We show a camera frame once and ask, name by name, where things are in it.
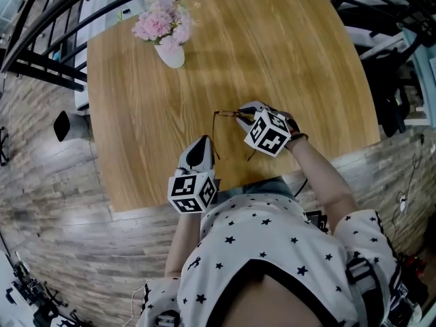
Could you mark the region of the person's right hand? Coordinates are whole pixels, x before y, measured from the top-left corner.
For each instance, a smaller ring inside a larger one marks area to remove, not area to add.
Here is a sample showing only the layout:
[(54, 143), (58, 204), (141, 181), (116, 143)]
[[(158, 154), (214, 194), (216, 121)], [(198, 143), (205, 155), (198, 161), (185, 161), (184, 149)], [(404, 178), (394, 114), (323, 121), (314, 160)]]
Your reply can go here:
[(298, 124), (294, 120), (294, 117), (288, 112), (285, 112), (283, 115), (285, 117), (285, 121), (287, 123), (287, 126), (289, 127), (289, 131), (290, 131), (291, 135), (295, 136), (295, 135), (299, 134), (300, 129), (299, 129)]

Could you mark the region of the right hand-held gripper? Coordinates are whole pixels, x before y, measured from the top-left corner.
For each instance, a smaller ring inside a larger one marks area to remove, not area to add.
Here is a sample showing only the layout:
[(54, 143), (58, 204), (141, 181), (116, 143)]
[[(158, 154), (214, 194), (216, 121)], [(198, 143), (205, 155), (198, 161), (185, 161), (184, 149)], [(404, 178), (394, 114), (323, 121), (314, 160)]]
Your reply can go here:
[(291, 138), (285, 117), (274, 114), (270, 106), (261, 101), (243, 104), (238, 111), (243, 113), (236, 117), (236, 121), (246, 133), (245, 143), (257, 151), (276, 157)]

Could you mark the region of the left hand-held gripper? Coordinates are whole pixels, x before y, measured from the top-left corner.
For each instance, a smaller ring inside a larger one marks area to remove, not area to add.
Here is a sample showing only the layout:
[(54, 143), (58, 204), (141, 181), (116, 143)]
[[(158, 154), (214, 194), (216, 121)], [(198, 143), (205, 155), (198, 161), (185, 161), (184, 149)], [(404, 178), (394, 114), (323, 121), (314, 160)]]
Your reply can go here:
[(215, 154), (213, 141), (203, 135), (191, 143), (181, 154), (179, 167), (186, 170), (197, 170), (193, 174), (171, 176), (168, 181), (168, 201), (179, 214), (205, 213), (215, 194)]

